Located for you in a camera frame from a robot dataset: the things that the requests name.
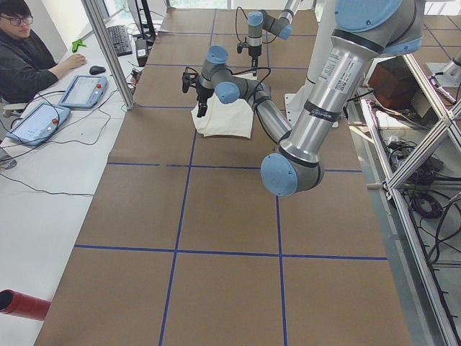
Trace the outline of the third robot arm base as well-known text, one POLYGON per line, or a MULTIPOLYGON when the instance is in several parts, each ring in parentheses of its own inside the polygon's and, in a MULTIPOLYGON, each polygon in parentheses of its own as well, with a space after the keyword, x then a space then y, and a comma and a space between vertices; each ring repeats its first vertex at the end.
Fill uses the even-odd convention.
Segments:
POLYGON ((448 63, 426 63, 431 80, 437 87, 458 87, 460 85, 460 51, 448 63))

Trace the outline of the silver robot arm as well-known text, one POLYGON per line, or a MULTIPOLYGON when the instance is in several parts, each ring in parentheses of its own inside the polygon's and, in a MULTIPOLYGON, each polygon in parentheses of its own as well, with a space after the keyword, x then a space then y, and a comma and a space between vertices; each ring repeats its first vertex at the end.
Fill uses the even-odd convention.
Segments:
POLYGON ((287 40, 292 33, 292 21, 302 2, 303 0, 287 1, 278 17, 273 17, 263 9, 252 11, 246 16, 248 34, 241 40, 236 32, 238 36, 237 53, 242 53, 244 49, 248 50, 251 57, 250 71, 253 76, 257 76, 259 57, 262 54, 263 31, 272 34, 274 38, 287 40))
POLYGON ((245 100, 277 145, 261 163, 265 188, 278 196, 310 190, 324 176, 319 148, 371 60, 420 48, 424 7, 423 1, 328 2, 323 18, 333 22, 320 27, 332 46, 320 57, 320 73, 294 124, 284 119, 260 81, 239 78, 228 68, 228 52, 219 45, 208 49, 201 72, 184 72, 182 89, 196 90, 200 117, 212 96, 224 104, 245 100))

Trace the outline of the person's right hand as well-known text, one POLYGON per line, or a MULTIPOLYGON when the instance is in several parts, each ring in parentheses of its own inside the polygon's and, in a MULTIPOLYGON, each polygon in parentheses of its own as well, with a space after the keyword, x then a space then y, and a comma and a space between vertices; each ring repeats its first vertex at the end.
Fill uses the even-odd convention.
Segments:
POLYGON ((70 71, 86 64, 86 57, 80 53, 75 53, 69 56, 67 59, 62 60, 58 66, 60 69, 70 71))

